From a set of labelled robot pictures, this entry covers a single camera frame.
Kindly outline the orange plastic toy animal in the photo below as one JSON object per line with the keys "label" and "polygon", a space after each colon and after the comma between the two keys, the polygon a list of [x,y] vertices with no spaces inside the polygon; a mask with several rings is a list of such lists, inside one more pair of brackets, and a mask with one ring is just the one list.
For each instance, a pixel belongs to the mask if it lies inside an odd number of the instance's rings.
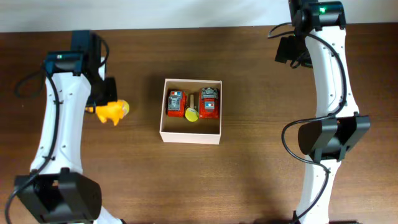
{"label": "orange plastic toy animal", "polygon": [[108,120],[111,120],[115,126],[117,126],[120,120],[123,119],[123,111],[119,100],[109,102],[106,106],[87,106],[85,111],[87,113],[97,115],[98,119],[102,123],[106,123]]}

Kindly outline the small red toy truck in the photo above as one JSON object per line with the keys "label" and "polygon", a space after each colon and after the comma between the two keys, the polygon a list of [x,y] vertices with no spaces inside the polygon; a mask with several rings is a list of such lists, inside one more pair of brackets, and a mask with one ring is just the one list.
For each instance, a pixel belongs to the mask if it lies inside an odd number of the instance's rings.
{"label": "small red toy truck", "polygon": [[184,91],[171,91],[168,97],[167,115],[170,117],[183,117],[186,104],[187,95]]}

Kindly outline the yellow ball wooden stick toy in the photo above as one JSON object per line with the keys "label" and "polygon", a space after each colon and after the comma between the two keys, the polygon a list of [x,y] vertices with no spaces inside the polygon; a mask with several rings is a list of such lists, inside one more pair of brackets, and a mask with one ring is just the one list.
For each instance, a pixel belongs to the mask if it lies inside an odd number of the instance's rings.
{"label": "yellow ball wooden stick toy", "polygon": [[189,107],[185,110],[185,118],[189,122],[196,122],[199,118],[198,112],[195,109],[195,96],[189,96]]}

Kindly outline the red toy car grey top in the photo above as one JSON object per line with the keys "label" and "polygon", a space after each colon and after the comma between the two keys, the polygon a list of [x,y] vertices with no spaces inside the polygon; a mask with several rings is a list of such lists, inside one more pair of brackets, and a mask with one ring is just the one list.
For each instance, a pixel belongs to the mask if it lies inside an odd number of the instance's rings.
{"label": "red toy car grey top", "polygon": [[202,88],[199,98],[199,118],[219,119],[220,101],[217,88]]}

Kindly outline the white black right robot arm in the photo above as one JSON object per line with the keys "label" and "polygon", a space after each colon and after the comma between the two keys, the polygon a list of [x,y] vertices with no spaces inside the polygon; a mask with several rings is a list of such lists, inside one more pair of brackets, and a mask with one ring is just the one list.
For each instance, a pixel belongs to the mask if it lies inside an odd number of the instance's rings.
{"label": "white black right robot arm", "polygon": [[368,115],[361,116],[349,82],[346,63],[346,18],[339,1],[290,0],[292,31],[280,38],[275,60],[313,69],[317,108],[314,118],[287,124],[281,133],[297,125],[305,164],[303,189],[291,223],[329,223],[328,209],[333,182],[341,162],[370,129]]}

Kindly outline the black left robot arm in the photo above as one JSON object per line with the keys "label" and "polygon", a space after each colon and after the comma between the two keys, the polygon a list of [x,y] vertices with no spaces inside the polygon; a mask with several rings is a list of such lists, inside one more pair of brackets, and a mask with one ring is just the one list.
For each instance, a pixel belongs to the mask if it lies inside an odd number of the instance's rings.
{"label": "black left robot arm", "polygon": [[102,205],[100,185],[83,175],[85,113],[118,124],[129,112],[105,78],[106,57],[83,50],[50,52],[44,61],[46,107],[39,147],[28,175],[17,176],[17,197],[39,223],[124,223]]}

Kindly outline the yellow grey toy ball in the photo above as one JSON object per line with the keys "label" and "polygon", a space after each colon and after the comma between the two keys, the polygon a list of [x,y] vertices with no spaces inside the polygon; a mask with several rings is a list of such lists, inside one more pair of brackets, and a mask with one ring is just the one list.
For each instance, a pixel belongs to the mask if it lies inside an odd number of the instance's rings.
{"label": "yellow grey toy ball", "polygon": [[121,104],[121,109],[123,111],[123,117],[125,117],[129,113],[129,110],[130,110],[129,103],[125,100],[119,100],[119,102]]}

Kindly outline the pink open cardboard box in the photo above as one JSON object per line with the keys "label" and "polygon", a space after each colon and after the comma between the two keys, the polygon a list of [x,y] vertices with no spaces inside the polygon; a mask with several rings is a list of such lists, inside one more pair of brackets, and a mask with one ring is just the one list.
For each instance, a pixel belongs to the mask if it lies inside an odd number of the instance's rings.
{"label": "pink open cardboard box", "polygon": [[[202,88],[218,90],[218,119],[199,119],[190,122],[185,117],[167,115],[168,97],[172,90],[184,91],[188,96],[195,96],[195,106],[199,106],[199,94]],[[164,81],[162,109],[159,133],[163,142],[219,144],[222,127],[223,82],[221,80],[189,80],[167,78]]]}

